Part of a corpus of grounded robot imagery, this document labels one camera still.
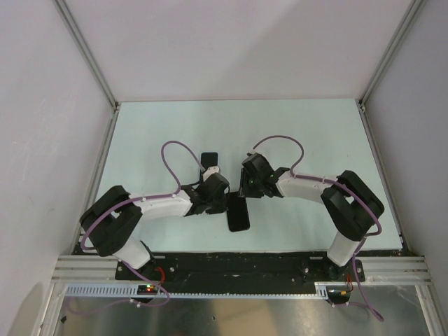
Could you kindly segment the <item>pink-edged black phone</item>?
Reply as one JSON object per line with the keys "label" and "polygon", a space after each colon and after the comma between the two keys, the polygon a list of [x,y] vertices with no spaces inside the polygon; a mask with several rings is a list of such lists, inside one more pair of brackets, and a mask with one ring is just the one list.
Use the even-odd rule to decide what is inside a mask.
{"label": "pink-edged black phone", "polygon": [[227,225],[231,232],[242,232],[250,229],[249,211],[245,197],[238,192],[227,195]]}

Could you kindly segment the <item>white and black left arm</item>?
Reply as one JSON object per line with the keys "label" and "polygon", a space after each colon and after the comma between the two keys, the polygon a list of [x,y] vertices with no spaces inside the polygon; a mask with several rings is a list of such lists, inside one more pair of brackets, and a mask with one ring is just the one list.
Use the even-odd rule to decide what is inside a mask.
{"label": "white and black left arm", "polygon": [[90,240],[99,256],[114,256],[138,278],[148,279],[155,272],[155,262],[151,250],[132,238],[139,221],[224,213],[229,186],[219,173],[205,177],[197,186],[182,185],[174,194],[133,197],[123,186],[113,186],[80,217],[85,231],[82,249],[89,249],[85,241]]}

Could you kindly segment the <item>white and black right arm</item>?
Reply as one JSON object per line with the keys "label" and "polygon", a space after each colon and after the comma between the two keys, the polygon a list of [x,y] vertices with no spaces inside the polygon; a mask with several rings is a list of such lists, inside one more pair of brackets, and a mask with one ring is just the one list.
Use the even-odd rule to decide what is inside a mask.
{"label": "white and black right arm", "polygon": [[325,277],[338,281],[368,237],[382,233],[382,201],[353,171],[332,178],[295,174],[291,168],[273,169],[267,158],[249,153],[242,162],[239,193],[248,198],[294,198],[322,204],[337,233],[321,262]]}

